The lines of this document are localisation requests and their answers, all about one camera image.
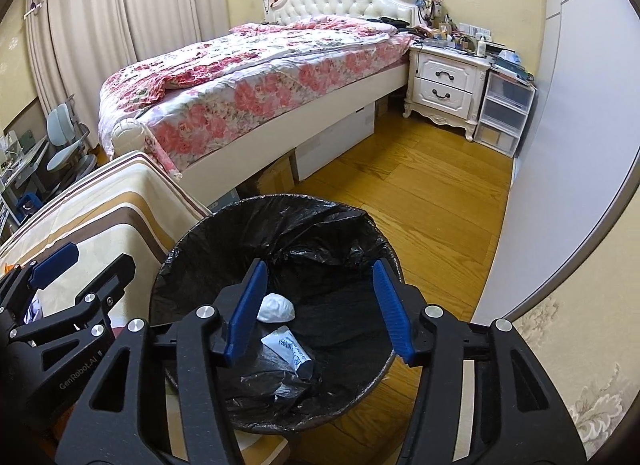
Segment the black lined trash bin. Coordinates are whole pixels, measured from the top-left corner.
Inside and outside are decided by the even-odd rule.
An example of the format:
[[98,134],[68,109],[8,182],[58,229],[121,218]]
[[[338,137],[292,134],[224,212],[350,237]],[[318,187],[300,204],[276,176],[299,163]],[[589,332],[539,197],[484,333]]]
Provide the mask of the black lined trash bin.
[[354,407],[390,368],[393,349],[372,284],[375,261],[396,265],[362,209],[306,195],[253,197],[198,222],[157,273],[150,320],[212,303],[255,260],[268,284],[241,360],[220,372],[233,426],[292,433]]

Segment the striped beige bed cover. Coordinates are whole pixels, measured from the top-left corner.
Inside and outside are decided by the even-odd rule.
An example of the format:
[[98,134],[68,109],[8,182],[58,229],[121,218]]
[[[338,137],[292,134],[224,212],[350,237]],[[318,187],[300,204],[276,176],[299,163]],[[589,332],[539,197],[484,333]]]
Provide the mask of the striped beige bed cover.
[[[2,247],[1,278],[16,266],[40,263],[67,243],[77,246],[77,263],[45,289],[36,290],[24,314],[29,324],[72,307],[81,289],[114,259],[131,256],[134,278],[108,314],[116,341],[134,319],[154,326],[149,307],[157,271],[206,212],[148,156],[129,154],[72,185],[21,226]],[[1,442],[2,462],[57,464],[55,453],[78,400],[56,421],[32,424],[20,445]],[[242,454],[240,464],[281,464],[288,457],[288,441],[281,437],[233,433]]]

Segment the white desk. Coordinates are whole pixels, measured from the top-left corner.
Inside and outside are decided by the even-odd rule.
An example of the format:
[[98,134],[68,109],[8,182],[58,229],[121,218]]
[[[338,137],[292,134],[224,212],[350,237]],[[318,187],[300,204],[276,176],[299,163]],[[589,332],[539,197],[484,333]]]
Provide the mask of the white desk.
[[14,207],[17,197],[14,192],[32,177],[41,164],[49,148],[49,140],[42,138],[26,154],[18,158],[1,173],[1,196],[8,207]]

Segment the grey desk chair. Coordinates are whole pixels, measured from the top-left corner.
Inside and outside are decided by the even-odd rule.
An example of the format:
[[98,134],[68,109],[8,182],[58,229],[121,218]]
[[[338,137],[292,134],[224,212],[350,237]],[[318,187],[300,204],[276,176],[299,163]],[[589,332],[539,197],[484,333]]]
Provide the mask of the grey desk chair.
[[47,137],[55,147],[47,172],[60,177],[55,192],[62,192],[96,169],[96,155],[90,152],[89,128],[79,121],[74,104],[71,95],[46,118]]

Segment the crumpled white paper ball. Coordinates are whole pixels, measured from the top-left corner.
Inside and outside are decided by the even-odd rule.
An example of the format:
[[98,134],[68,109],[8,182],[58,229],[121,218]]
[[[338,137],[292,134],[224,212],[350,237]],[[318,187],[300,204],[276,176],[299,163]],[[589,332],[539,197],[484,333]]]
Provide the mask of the crumpled white paper ball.
[[276,294],[270,293],[262,298],[257,313],[257,320],[268,324],[282,324],[295,319],[295,308],[291,300]]

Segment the white blue tube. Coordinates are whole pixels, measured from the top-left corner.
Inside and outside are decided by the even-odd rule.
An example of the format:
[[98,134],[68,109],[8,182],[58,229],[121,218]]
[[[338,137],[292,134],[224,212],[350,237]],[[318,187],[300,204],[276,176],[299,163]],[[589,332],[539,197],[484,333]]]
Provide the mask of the white blue tube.
[[311,380],[314,361],[286,326],[280,326],[262,337],[262,344],[288,363],[298,378],[303,381]]

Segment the pink floral quilt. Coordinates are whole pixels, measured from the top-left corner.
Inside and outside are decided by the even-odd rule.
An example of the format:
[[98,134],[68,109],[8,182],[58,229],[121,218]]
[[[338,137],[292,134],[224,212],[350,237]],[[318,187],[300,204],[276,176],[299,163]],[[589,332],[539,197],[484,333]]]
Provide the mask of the pink floral quilt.
[[412,38],[338,15],[288,25],[247,23],[119,69],[100,90],[99,135],[141,130],[140,151],[171,176],[273,118],[400,63]]

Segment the cardboard box under bed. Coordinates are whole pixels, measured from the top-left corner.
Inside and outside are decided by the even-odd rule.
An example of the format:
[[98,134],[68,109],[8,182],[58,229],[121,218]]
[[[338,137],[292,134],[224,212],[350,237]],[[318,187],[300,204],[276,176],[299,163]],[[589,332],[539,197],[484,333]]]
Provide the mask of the cardboard box under bed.
[[296,182],[290,155],[284,155],[270,164],[252,179],[258,194],[286,194],[295,188]]

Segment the white box under bed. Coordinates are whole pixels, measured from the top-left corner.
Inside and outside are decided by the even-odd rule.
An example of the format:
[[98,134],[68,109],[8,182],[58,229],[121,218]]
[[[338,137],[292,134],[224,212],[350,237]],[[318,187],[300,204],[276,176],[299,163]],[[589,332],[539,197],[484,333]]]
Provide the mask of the white box under bed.
[[375,103],[370,103],[296,147],[294,157],[297,180],[306,180],[372,136],[374,121]]

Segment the beige curtains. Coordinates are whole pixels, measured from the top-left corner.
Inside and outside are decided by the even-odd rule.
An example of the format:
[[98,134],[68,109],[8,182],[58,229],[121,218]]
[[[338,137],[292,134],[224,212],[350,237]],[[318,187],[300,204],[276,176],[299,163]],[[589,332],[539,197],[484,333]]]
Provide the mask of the beige curtains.
[[229,30],[227,0],[26,0],[24,20],[43,112],[72,100],[91,145],[106,78]]

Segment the clear plastic drawer unit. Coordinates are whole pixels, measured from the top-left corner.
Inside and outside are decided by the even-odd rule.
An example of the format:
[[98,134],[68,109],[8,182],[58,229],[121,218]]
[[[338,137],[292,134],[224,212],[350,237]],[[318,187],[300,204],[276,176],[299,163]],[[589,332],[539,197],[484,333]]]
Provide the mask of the clear plastic drawer unit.
[[489,69],[474,141],[513,158],[535,98],[536,88],[530,82],[508,72]]

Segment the white nightstand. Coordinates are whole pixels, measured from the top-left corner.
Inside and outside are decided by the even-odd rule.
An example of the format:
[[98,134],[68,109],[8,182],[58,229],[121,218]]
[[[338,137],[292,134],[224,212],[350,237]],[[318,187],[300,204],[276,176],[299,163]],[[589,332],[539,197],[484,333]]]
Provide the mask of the white nightstand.
[[413,41],[402,116],[416,112],[436,126],[462,129],[472,141],[489,67],[486,58]]

